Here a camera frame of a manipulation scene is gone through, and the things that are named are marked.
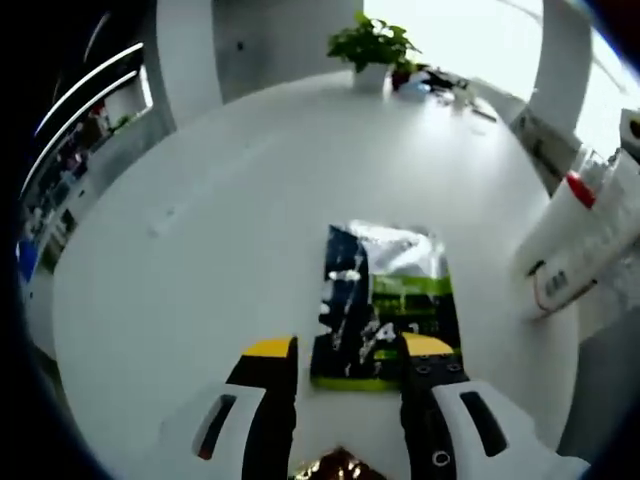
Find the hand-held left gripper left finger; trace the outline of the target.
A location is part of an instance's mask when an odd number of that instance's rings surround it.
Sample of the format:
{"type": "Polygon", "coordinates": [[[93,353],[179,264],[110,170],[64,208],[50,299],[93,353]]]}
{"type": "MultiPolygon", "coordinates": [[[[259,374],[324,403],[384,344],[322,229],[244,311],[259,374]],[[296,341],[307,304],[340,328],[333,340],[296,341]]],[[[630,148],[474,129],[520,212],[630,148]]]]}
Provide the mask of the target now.
{"type": "Polygon", "coordinates": [[[179,407],[161,427],[161,479],[286,479],[296,426],[298,338],[261,340],[224,382],[179,407]]]}

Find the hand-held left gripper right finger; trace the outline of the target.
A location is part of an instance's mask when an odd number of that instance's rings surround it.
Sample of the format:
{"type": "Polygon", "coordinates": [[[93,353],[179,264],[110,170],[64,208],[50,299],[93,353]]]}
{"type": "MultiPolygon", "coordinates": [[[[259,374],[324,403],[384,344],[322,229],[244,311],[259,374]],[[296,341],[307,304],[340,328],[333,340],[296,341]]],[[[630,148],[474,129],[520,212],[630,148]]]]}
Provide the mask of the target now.
{"type": "Polygon", "coordinates": [[[581,479],[587,461],[561,456],[533,419],[485,381],[470,379],[445,342],[398,342],[400,421],[414,479],[581,479]]]}

